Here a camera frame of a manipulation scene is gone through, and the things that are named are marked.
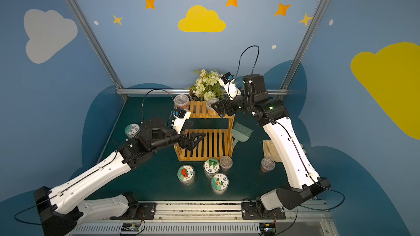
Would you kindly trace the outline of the clear seed cup orange base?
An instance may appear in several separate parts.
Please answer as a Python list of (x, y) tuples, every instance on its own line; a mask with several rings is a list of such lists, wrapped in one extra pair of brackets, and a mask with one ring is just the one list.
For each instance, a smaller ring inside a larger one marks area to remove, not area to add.
[(219, 99), (217, 98), (210, 98), (209, 100), (206, 101), (206, 109), (207, 109), (207, 113), (211, 116), (216, 116), (218, 115), (217, 112), (214, 110), (214, 108), (212, 107), (215, 103), (217, 103), (219, 101)]

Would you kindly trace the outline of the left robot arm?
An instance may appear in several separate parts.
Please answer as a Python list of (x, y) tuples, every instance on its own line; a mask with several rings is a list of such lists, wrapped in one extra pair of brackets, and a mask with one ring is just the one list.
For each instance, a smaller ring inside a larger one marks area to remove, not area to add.
[(88, 202), (86, 198), (113, 179), (150, 160), (158, 150), (178, 144), (194, 150), (204, 133), (185, 134), (182, 127), (167, 128), (161, 118), (140, 124), (139, 132), (107, 158), (76, 178), (52, 189), (35, 192), (36, 208), (46, 236), (65, 236), (85, 222), (101, 219), (141, 219), (140, 204), (132, 193)]

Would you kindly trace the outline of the clear seed cup red base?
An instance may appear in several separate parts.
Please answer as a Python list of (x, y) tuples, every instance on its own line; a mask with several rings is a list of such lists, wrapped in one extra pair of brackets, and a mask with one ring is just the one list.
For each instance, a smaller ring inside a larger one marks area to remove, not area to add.
[(190, 98), (184, 94), (177, 95), (174, 98), (174, 105), (176, 108), (189, 109)]

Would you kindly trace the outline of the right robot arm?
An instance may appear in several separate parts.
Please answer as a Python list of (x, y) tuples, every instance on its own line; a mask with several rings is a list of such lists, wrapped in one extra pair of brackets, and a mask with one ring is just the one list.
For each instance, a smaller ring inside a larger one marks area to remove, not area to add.
[(289, 112), (280, 98), (269, 96), (261, 74), (246, 75), (243, 89), (235, 85), (230, 73), (221, 76), (221, 87), (227, 95), (212, 105), (223, 118), (237, 111), (250, 114), (268, 134), (283, 163), (288, 182), (262, 196), (257, 201), (262, 211), (285, 207), (292, 210), (331, 187), (310, 164), (294, 132)]

